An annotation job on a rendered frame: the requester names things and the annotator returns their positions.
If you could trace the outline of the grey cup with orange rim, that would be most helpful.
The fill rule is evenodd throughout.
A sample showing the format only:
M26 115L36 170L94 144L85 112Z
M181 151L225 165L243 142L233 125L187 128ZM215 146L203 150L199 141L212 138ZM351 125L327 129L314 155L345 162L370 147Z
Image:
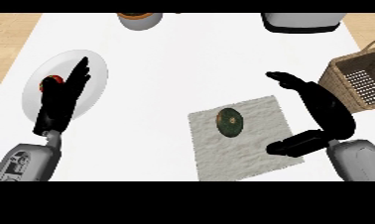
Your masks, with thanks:
M150 29L160 21L160 13L143 13L138 15L128 15L118 13L118 20L120 25L132 31L143 31Z

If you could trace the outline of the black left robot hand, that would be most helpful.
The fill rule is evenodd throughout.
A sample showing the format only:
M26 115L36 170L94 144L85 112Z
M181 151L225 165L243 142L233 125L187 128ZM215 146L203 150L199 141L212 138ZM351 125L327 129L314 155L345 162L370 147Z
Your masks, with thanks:
M35 135L44 136L51 130L58 133L66 130L89 78L88 58L84 57L63 83L50 76L42 79L41 109L32 130Z

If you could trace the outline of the grey woven placemat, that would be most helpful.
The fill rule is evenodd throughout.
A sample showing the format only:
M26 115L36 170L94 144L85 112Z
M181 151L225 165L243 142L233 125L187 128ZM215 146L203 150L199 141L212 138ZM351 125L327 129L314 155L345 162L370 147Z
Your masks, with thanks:
M216 114L233 108L243 130L227 138L216 129ZM277 99L265 96L188 114L197 178L234 181L302 163L302 158L267 154L267 145L290 136Z

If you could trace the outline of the red tomato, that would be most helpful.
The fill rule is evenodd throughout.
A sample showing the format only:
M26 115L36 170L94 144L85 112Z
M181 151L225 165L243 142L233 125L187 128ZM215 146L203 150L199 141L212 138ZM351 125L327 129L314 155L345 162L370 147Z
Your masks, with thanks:
M58 75L48 75L47 77L53 78L58 84L64 84L64 80ZM44 83L39 82L39 91L44 91Z

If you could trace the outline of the white round plate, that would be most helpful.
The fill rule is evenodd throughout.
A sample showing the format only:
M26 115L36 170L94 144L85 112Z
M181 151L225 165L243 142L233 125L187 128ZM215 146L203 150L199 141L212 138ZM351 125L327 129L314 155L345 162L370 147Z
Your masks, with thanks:
M88 58L88 75L91 76L79 96L72 119L79 118L92 108L104 90L107 80L106 63L100 55L87 50L72 50L53 56L33 71L22 92L22 109L27 119L35 122L41 108L39 83L50 75L57 75L67 80L70 72L81 61Z

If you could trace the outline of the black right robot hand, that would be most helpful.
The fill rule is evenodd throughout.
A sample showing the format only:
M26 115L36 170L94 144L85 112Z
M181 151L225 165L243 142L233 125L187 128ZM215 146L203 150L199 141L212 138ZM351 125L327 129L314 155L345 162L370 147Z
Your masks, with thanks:
M267 154L298 158L327 147L332 140L346 140L355 130L351 113L335 95L312 81L304 82L286 72L268 71L265 76L280 87L298 93L318 129L306 130L267 145Z

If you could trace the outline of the dark green squash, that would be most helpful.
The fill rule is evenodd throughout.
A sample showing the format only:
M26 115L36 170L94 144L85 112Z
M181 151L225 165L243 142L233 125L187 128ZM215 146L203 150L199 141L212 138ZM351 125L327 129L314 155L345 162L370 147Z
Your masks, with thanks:
M218 112L216 129L227 138L234 138L242 133L243 117L233 108L224 108Z

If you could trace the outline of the brown wicker basket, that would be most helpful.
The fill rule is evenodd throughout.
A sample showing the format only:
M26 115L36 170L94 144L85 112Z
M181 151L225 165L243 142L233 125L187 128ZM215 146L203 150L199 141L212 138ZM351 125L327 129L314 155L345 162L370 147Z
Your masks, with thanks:
M349 113L375 109L375 41L360 52L330 60L317 84Z

